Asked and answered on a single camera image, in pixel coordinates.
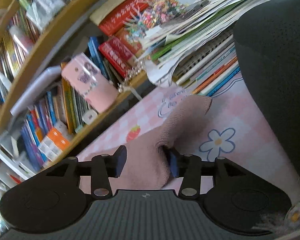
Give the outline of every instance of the pink container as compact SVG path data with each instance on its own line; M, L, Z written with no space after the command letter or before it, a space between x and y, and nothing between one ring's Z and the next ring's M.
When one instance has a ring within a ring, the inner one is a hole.
M83 53L73 58L61 75L98 113L108 109L117 98L116 88Z

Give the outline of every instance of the metal screw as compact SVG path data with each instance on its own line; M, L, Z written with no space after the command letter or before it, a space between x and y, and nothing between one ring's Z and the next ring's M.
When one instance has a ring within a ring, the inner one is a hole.
M184 188L181 191L181 193L184 196L194 196L195 194L197 194L197 191L194 188L187 187L187 188Z
M109 194L109 190L107 190L106 188L97 188L93 191L93 193L98 197L104 197Z

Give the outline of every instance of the daisy ornament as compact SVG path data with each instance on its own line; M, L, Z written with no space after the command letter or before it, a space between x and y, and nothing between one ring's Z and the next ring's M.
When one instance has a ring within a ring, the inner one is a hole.
M235 130L228 128L219 133L217 130L211 130L208 133L209 141L204 142L199 147L199 151L207 153L207 161L213 162L221 152L230 153L234 150L235 144L230 139L234 136Z

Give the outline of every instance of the strawberry print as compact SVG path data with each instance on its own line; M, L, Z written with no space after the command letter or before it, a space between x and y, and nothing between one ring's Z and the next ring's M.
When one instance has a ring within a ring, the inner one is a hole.
M141 129L139 125L133 127L130 132L127 134L127 142L132 141L133 139L137 138Z

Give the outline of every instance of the pink checkered tablecloth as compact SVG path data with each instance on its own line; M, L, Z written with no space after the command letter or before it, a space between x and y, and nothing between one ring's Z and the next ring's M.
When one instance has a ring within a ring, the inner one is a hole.
M84 149L78 155L79 160L160 126L184 96L185 91L178 87L154 89ZM176 145L180 153L192 153L204 161L224 156L281 188L292 201L296 199L298 175L253 101L241 73L213 95L206 118L206 126L200 134L184 145ZM181 181L174 179L164 188L178 190ZM201 192L211 187L211 178L202 177Z

